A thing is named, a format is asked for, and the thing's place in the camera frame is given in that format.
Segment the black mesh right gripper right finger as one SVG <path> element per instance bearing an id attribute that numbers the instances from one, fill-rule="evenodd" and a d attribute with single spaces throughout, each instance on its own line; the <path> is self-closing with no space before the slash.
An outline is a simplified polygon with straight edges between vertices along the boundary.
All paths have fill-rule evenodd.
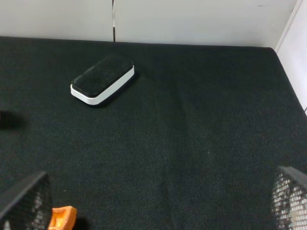
<path id="1" fill-rule="evenodd" d="M 278 167 L 272 190 L 272 214 L 279 230 L 307 228 L 307 175 Z"/>

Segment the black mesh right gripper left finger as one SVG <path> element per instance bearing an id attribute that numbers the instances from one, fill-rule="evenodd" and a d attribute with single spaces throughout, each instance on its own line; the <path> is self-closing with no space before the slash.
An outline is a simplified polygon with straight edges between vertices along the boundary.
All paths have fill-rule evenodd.
<path id="1" fill-rule="evenodd" d="M 34 173 L 0 195 L 2 230 L 46 230 L 52 216 L 52 195 L 46 172 Z"/>

